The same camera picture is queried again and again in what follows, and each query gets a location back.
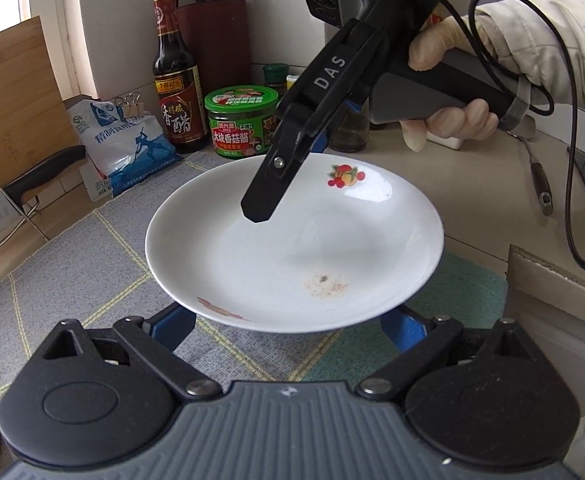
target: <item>metal rack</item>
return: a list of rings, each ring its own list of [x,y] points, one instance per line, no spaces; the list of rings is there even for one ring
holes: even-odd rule
[[[43,238],[45,241],[48,241],[48,237],[44,234],[44,232],[39,229],[39,227],[37,227],[37,225],[32,221],[32,218],[38,213],[38,206],[39,206],[39,197],[36,198],[36,202],[34,204],[34,206],[32,206],[30,209],[25,210],[21,207],[19,207],[15,201],[10,197],[10,195],[6,192],[6,190],[4,188],[2,188],[0,186],[0,193],[5,197],[6,200],[8,200],[8,203],[15,209],[15,211],[17,211],[17,213],[19,213],[19,215],[21,216],[21,220],[19,221],[19,223],[9,232],[9,234],[7,234],[5,237],[3,237],[0,241],[0,247],[5,244],[8,240],[10,240],[10,238],[12,238],[12,236],[17,232],[17,230],[24,225],[26,222],[29,223]]]

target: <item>countertop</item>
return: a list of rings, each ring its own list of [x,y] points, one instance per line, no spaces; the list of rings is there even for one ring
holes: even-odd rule
[[[503,132],[467,140],[459,150],[428,142],[415,153],[403,142],[400,128],[388,125],[371,132],[366,149],[350,156],[392,171],[425,193],[441,215],[448,248],[461,256],[501,273],[512,244],[585,281],[563,225],[567,147],[542,132],[530,145],[553,194],[555,211],[548,218],[537,203],[525,146]],[[572,220],[575,243],[585,258],[585,186],[576,173]]]

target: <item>black cable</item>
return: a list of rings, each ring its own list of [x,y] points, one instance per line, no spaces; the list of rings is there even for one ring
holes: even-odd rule
[[[576,77],[575,77],[575,68],[573,67],[572,61],[570,60],[570,53],[568,52],[567,47],[565,46],[565,42],[561,37],[561,34],[555,27],[555,24],[550,21],[550,19],[543,13],[541,10],[534,5],[530,0],[519,0],[521,3],[525,4],[526,6],[530,7],[534,13],[536,13],[541,20],[548,26],[548,28],[552,31],[552,33],[557,38],[557,42],[559,43],[559,48],[561,50],[561,54],[563,55],[563,60],[565,61],[565,66],[568,70],[568,78],[570,79],[570,94],[572,99],[573,105],[573,114],[572,114],[572,134],[570,138],[570,149],[569,149],[569,157],[568,157],[568,176],[567,181],[565,184],[565,236],[567,238],[568,246],[570,248],[570,252],[572,253],[575,262],[585,270],[585,260],[579,254],[579,251],[575,245],[575,238],[573,237],[573,230],[572,230],[572,219],[571,219],[571,209],[572,209],[572,187],[573,187],[573,176],[575,174],[575,153],[576,153],[576,134],[577,134],[577,117],[578,117],[578,98],[577,98],[577,89],[576,89]],[[479,58],[481,64],[485,68],[488,75],[495,81],[495,84],[507,95],[514,98],[515,94],[512,92],[495,74],[493,70],[493,66],[497,68],[501,73],[505,76],[518,79],[519,75],[515,74],[505,67],[503,67],[495,57],[492,56],[486,49],[485,45],[482,43],[481,38],[479,37],[479,33],[477,31],[477,20],[475,13],[477,11],[477,5],[479,4],[479,0],[471,0],[470,5],[467,12],[467,19],[469,24],[469,30],[466,26],[466,23],[461,18],[461,15],[457,12],[457,10],[451,5],[448,0],[441,0],[442,4],[448,9],[450,14],[454,17],[456,22],[459,23],[461,30],[467,37],[467,40],[470,42],[470,45],[474,49],[477,57]],[[550,93],[543,88],[542,86],[533,85],[534,88],[538,89],[541,93],[543,93],[549,103],[548,110],[539,110],[538,108],[530,105],[530,110],[540,114],[540,115],[550,115],[555,109],[555,103],[552,99]]]

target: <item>plate rim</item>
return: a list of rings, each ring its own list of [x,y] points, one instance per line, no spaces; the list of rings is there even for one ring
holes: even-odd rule
[[[432,267],[431,270],[429,270],[429,273],[427,273],[427,277],[424,279],[418,280],[418,282],[416,282],[417,286],[415,287],[415,291],[412,292],[407,298],[405,298],[405,300],[403,300],[400,303],[397,303],[394,300],[386,302],[386,303],[392,303],[391,306],[387,306],[386,303],[384,303],[383,307],[380,306],[380,307],[375,309],[375,312],[377,312],[377,313],[372,317],[369,317],[367,315],[361,316],[361,317],[358,317],[357,319],[354,319],[352,322],[349,322],[348,324],[343,324],[343,322],[338,322],[338,323],[334,323],[334,324],[326,323],[326,324],[322,325],[320,328],[314,328],[311,331],[300,332],[299,330],[287,330],[287,329],[278,328],[278,327],[267,327],[266,326],[266,327],[257,328],[257,327],[255,327],[255,324],[251,321],[236,319],[233,317],[221,316],[221,314],[217,314],[216,312],[213,312],[211,310],[204,311],[204,309],[200,308],[199,306],[184,305],[179,299],[177,299],[175,297],[175,295],[172,292],[170,292],[168,290],[168,288],[157,277],[157,273],[156,273],[155,269],[153,268],[153,264],[151,263],[150,257],[148,255],[148,245],[149,245],[148,234],[151,231],[151,227],[153,225],[153,222],[155,222],[157,217],[159,216],[160,211],[166,206],[166,203],[168,203],[169,200],[172,199],[173,195],[177,194],[182,188],[184,188],[185,186],[188,186],[191,182],[194,182],[197,179],[204,177],[205,175],[207,175],[210,172],[215,172],[217,170],[222,170],[222,168],[227,168],[231,164],[254,164],[255,160],[263,160],[264,158],[266,158],[266,154],[250,156],[250,157],[241,158],[238,160],[231,160],[228,162],[224,162],[223,164],[220,164],[219,166],[215,166],[214,168],[210,168],[210,170],[205,170],[204,172],[200,173],[199,175],[195,176],[194,178],[191,178],[188,182],[181,184],[181,186],[179,186],[172,193],[170,193],[170,195],[168,197],[166,197],[166,199],[161,203],[161,205],[157,208],[157,210],[154,212],[152,218],[150,219],[150,222],[148,223],[148,227],[146,229],[146,234],[144,236],[144,253],[145,253],[145,257],[146,257],[146,264],[148,265],[148,269],[150,270],[150,273],[152,274],[155,282],[162,288],[162,290],[167,295],[169,295],[170,298],[172,298],[173,301],[175,301],[176,303],[178,303],[182,307],[190,310],[191,312],[194,312],[198,316],[202,316],[204,319],[213,320],[215,322],[218,322],[218,323],[223,324],[223,325],[231,326],[233,328],[250,330],[252,332],[276,333],[276,334],[303,334],[303,333],[310,334],[310,333],[320,333],[320,332],[330,332],[333,330],[340,330],[340,329],[347,328],[349,326],[354,326],[354,325],[357,325],[357,324],[362,323],[362,322],[367,322],[369,320],[373,320],[379,316],[382,316],[386,312],[391,311],[393,308],[399,306],[402,303],[405,303],[410,298],[414,297],[414,295],[417,292],[419,292],[423,288],[423,286],[432,278],[432,275],[435,273],[437,267],[439,266],[439,263],[441,262],[441,258],[443,257],[443,251],[445,249],[445,229],[444,229],[444,225],[443,225],[443,220],[441,218],[441,215],[439,214],[439,211],[434,206],[432,201],[428,198],[428,196],[423,191],[421,191],[418,187],[416,187],[412,182],[410,182],[406,178],[400,176],[397,173],[393,173],[389,170],[386,170],[385,168],[381,168],[380,166],[377,166],[375,164],[371,164],[369,162],[365,162],[364,160],[357,160],[355,158],[350,158],[350,157],[343,156],[343,155],[333,155],[331,153],[310,153],[309,156],[312,156],[313,158],[329,157],[332,160],[335,160],[335,158],[336,158],[336,159],[341,159],[341,160],[348,160],[351,162],[354,161],[354,162],[357,162],[359,164],[365,164],[371,170],[379,171],[382,174],[389,173],[389,174],[393,175],[393,177],[400,178],[401,180],[403,180],[406,184],[408,184],[408,186],[412,187],[414,190],[416,190],[416,192],[421,194],[426,199],[426,201],[429,203],[430,207],[432,208],[433,212],[435,213],[435,217],[437,218],[438,225],[439,225],[440,237],[438,240],[437,251],[436,251],[437,258],[436,258],[436,261],[434,263],[434,266]]]

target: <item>wooden cutting board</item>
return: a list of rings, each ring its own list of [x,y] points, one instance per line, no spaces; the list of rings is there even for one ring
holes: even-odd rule
[[[77,144],[39,17],[0,32],[0,184]]]

